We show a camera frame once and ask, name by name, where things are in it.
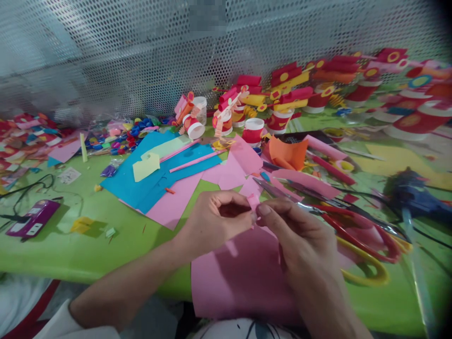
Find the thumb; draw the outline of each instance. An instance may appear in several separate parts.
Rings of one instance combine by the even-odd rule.
[[[278,238],[279,242],[290,240],[294,232],[290,229],[283,218],[266,204],[260,204],[257,208],[258,214],[262,218],[262,224],[267,226]]]

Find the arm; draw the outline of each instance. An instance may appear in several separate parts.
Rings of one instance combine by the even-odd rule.
[[[175,270],[250,229],[256,215],[249,210],[234,191],[201,193],[174,239],[91,285],[70,304],[72,317],[86,329],[109,325],[122,331]]]
[[[350,305],[332,229],[288,199],[259,205],[260,226],[278,238],[282,268],[312,338],[372,336]]]

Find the purple device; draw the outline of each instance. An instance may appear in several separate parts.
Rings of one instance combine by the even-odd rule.
[[[25,214],[25,217],[30,217],[30,219],[25,223],[16,222],[6,234],[22,238],[34,238],[53,216],[58,207],[60,207],[60,204],[53,200],[39,200]]]

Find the red-handled scissors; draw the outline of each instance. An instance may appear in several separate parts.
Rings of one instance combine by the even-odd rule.
[[[321,205],[305,205],[296,199],[292,198],[290,195],[284,193],[283,191],[279,190],[278,188],[268,184],[265,181],[259,180],[257,178],[253,178],[254,181],[256,181],[263,189],[265,189],[270,195],[274,197],[288,197],[292,202],[297,204],[300,208],[308,211],[311,214],[321,216],[328,224],[330,224],[338,233],[338,235],[343,238],[344,240],[347,240],[351,244],[355,245],[356,247],[362,249],[363,251],[369,253],[376,259],[380,261],[386,261],[391,264],[395,264],[399,258],[400,258],[400,250],[397,246],[397,244],[394,242],[394,240],[383,230],[381,227],[379,227],[377,224],[375,224],[373,221],[363,217],[362,215],[355,213],[350,210],[342,209],[339,207],[334,206],[321,206]],[[350,217],[357,226],[363,229],[370,229],[375,227],[377,229],[377,232],[380,234],[381,238],[383,239],[384,244],[386,245],[388,249],[388,255],[384,256],[374,249],[370,248],[366,244],[362,243],[355,237],[351,236],[343,225],[334,218],[334,214],[339,214],[342,216]]]

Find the blue paper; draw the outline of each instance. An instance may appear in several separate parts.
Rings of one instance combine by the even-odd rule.
[[[141,155],[151,148],[178,136],[179,134],[170,132],[166,132],[165,134],[158,132],[149,133],[138,145],[136,150],[118,168],[115,176],[106,178],[101,183],[101,186],[132,208],[147,213],[166,193],[165,188],[171,188],[177,180],[192,176],[221,163],[221,159],[215,156],[193,166],[170,173],[169,171],[172,168],[212,153],[212,148],[209,145],[196,144],[162,162],[159,170],[136,183],[132,165],[137,161],[141,161]]]
[[[61,161],[58,161],[57,159],[52,158],[52,157],[48,157],[47,167],[55,166],[55,165],[58,165],[59,163],[61,163]]]

